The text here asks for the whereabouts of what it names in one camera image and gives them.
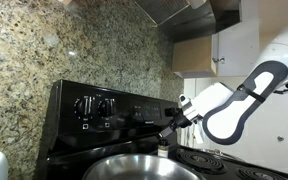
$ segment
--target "granite backsplash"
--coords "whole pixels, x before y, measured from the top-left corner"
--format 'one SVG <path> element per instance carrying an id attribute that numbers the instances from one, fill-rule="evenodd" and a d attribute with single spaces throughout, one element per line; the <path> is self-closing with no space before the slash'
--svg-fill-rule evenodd
<path id="1" fill-rule="evenodd" d="M 31 179 L 52 83 L 67 79 L 176 101 L 173 44 L 132 0 L 0 0 L 0 151 Z"/>

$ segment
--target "cabinet door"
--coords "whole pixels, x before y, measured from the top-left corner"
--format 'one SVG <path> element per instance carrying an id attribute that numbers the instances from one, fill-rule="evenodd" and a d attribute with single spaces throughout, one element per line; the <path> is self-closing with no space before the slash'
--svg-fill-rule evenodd
<path id="1" fill-rule="evenodd" d="M 259 56 L 258 0 L 241 0 L 242 22 L 218 34 L 218 76 L 245 76 Z"/>
<path id="2" fill-rule="evenodd" d="M 184 94 L 187 98 L 194 98 L 205 88 L 212 84 L 211 78 L 197 78 L 184 80 Z M 201 124 L 193 124 L 189 127 L 180 129 L 181 137 L 179 144 L 190 148 L 210 149 L 210 139 L 202 131 Z"/>

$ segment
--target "stainless steel pot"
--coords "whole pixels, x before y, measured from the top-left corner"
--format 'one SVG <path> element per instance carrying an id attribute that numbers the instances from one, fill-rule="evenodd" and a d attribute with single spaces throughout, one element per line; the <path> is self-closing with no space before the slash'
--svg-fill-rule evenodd
<path id="1" fill-rule="evenodd" d="M 151 155 L 117 155 L 93 164 L 83 180 L 204 180 L 187 166 Z"/>

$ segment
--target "robotic arm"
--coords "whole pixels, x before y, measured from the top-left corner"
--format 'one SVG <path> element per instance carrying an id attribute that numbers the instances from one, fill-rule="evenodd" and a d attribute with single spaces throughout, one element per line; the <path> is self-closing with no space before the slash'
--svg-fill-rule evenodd
<path id="1" fill-rule="evenodd" d="M 159 136 L 166 137 L 178 127 L 185 128 L 203 119 L 203 130 L 214 142 L 236 143 L 242 136 L 248 117 L 273 92 L 288 88 L 288 27 L 263 51 L 246 80 L 233 91 L 225 84 L 215 83 L 192 100 L 180 96 L 182 109 Z"/>

